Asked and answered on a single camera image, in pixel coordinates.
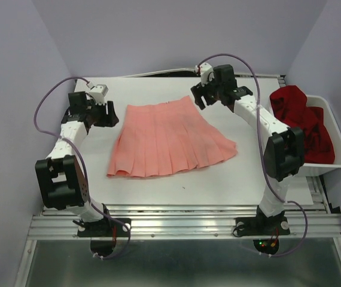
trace metal frame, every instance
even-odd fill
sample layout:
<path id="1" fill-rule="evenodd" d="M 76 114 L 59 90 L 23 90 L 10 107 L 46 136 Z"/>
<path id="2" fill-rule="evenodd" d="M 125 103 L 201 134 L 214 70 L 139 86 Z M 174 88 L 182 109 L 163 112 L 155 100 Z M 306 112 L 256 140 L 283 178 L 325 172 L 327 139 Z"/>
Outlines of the metal frame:
<path id="1" fill-rule="evenodd" d="M 269 77 L 277 77 L 280 86 L 285 86 L 284 77 Z M 303 206 L 309 220 L 307 237 L 332 237 L 341 263 L 341 214 L 331 214 L 318 177 L 307 178 L 307 182 L 313 198 L 313 205 Z M 232 236 L 235 218 L 254 216 L 256 210 L 256 206 L 114 205 L 108 208 L 113 217 L 132 219 L 132 240 L 240 240 Z M 290 204 L 285 205 L 285 210 L 291 234 L 284 237 L 301 238 L 305 228 L 301 211 Z M 72 213 L 46 208 L 39 216 L 32 218 L 15 286 L 25 287 L 27 284 L 37 240 L 90 240 L 77 237 L 77 226 L 72 223 L 73 219 L 78 218 Z"/>

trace screw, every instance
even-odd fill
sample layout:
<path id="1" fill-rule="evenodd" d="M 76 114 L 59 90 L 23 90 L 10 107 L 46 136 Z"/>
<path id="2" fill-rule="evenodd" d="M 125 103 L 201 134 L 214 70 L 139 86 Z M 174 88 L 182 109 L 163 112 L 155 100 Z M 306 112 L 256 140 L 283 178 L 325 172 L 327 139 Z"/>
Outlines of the screw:
<path id="1" fill-rule="evenodd" d="M 283 230 L 288 230 L 289 229 L 289 223 L 287 221 L 282 221 L 281 227 Z"/>

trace glass panel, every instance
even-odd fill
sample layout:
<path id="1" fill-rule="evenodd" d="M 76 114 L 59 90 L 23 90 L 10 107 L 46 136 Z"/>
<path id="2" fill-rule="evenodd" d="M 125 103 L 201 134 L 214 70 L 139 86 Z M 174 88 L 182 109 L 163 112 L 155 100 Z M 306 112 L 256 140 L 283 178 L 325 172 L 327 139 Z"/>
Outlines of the glass panel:
<path id="1" fill-rule="evenodd" d="M 297 240 L 280 241 L 283 252 Z M 93 258 L 89 242 L 38 242 L 27 286 L 341 286 L 341 265 L 333 239 L 306 239 L 282 258 L 243 248 L 251 240 L 132 242 L 124 257 Z"/>

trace skirt pleat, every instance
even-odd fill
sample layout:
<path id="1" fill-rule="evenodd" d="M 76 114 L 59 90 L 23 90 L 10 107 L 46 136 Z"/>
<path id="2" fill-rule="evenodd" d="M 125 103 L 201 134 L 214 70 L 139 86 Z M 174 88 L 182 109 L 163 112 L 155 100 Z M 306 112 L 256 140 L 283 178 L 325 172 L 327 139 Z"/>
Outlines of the skirt pleat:
<path id="1" fill-rule="evenodd" d="M 226 161 L 237 154 L 200 115 L 189 96 L 158 105 L 128 106 L 108 176 L 165 176 Z"/>

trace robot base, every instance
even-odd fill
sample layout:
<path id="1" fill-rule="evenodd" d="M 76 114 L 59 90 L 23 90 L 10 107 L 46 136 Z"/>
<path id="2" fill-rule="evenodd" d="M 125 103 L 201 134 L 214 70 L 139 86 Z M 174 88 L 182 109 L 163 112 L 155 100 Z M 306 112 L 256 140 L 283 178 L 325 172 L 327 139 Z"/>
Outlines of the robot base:
<path id="1" fill-rule="evenodd" d="M 288 220 L 284 217 L 285 212 L 279 215 L 266 217 L 265 214 L 257 207 L 255 217 L 238 217 L 236 218 L 236 227 L 233 235 L 242 236 L 271 236 L 273 233 L 281 235 L 289 235 L 290 229 Z"/>
<path id="2" fill-rule="evenodd" d="M 107 208 L 104 208 L 104 213 L 109 214 Z M 131 227 L 131 220 L 130 218 L 116 218 L 117 220 L 121 221 L 122 223 L 127 224 L 128 228 Z M 77 224 L 78 237 L 112 237 L 113 232 L 115 229 L 115 236 L 116 237 L 128 237 L 128 232 L 123 229 L 123 226 L 120 224 L 115 223 L 114 221 L 109 221 L 106 218 L 103 218 L 99 221 L 95 222 L 77 222 L 73 221 Z"/>

